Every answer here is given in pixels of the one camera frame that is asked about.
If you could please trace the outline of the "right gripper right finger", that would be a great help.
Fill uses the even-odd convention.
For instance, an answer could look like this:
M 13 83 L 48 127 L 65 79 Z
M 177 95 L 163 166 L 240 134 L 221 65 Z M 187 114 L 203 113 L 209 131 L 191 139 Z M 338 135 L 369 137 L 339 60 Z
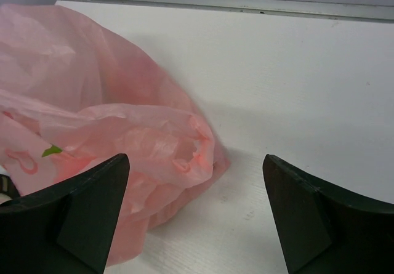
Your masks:
M 393 205 L 275 155 L 263 178 L 289 273 L 393 273 Z

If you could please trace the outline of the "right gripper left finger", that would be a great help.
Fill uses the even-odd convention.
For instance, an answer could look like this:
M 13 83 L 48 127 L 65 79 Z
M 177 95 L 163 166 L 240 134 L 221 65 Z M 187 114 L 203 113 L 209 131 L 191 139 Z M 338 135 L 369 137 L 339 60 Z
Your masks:
M 103 273 L 129 177 L 118 154 L 1 204 L 1 273 Z

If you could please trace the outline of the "pink plastic bag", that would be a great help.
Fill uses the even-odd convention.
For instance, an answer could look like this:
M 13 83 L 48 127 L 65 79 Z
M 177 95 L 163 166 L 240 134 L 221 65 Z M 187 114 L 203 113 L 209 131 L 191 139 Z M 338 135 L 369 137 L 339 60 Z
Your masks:
M 131 170 L 107 265 L 137 257 L 228 169 L 188 94 L 141 48 L 62 6 L 1 6 L 1 166 L 27 195 L 119 153 Z

